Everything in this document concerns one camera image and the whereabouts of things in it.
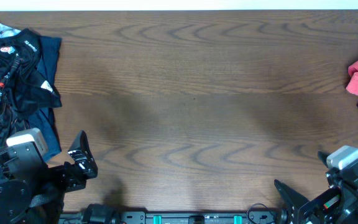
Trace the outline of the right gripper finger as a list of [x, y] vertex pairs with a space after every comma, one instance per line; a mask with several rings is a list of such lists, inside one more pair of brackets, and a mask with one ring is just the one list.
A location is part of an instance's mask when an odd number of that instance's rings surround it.
[[328, 162], [327, 158], [330, 155], [330, 153], [319, 151], [318, 152], [318, 159], [328, 168]]
[[285, 215], [282, 212], [282, 218], [287, 218], [286, 223], [306, 223], [304, 215], [301, 214], [301, 208], [306, 205], [309, 200], [301, 193], [277, 179], [274, 180], [274, 186], [285, 203]]

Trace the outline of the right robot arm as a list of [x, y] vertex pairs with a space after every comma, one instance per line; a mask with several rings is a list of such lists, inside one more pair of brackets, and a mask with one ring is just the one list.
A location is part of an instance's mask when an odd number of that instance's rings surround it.
[[319, 151], [318, 157], [328, 168], [329, 188], [308, 200], [287, 184], [275, 180], [275, 187], [286, 205], [278, 222], [358, 224], [358, 148], [343, 146], [331, 154]]

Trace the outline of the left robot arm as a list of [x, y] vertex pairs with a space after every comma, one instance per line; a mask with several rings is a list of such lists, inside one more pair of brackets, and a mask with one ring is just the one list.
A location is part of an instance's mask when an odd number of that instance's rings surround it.
[[6, 144], [0, 152], [0, 168], [8, 177], [0, 184], [0, 223], [55, 222], [65, 194], [84, 189], [98, 175], [84, 131], [68, 150], [74, 162], [55, 167], [44, 161], [48, 146], [37, 128], [13, 134]]

